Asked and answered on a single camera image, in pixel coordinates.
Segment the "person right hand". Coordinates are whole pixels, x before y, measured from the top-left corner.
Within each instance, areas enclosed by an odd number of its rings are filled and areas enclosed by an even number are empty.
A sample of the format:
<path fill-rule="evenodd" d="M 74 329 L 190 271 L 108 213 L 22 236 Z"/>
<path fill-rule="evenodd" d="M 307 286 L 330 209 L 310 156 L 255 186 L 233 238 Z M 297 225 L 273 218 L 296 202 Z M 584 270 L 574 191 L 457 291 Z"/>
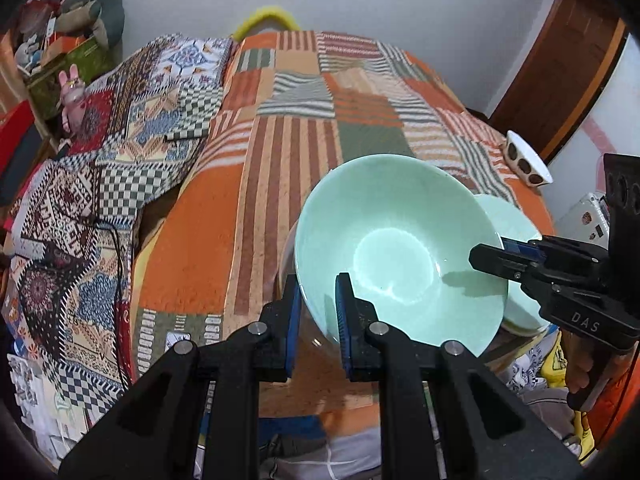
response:
<path fill-rule="evenodd" d="M 593 367 L 592 352 L 594 342 L 569 332 L 562 332 L 562 348 L 567 360 L 565 383 L 571 393 L 586 388 L 590 382 L 589 372 Z M 629 370 L 634 350 L 621 356 L 616 354 L 608 361 L 602 377 L 616 380 Z"/>

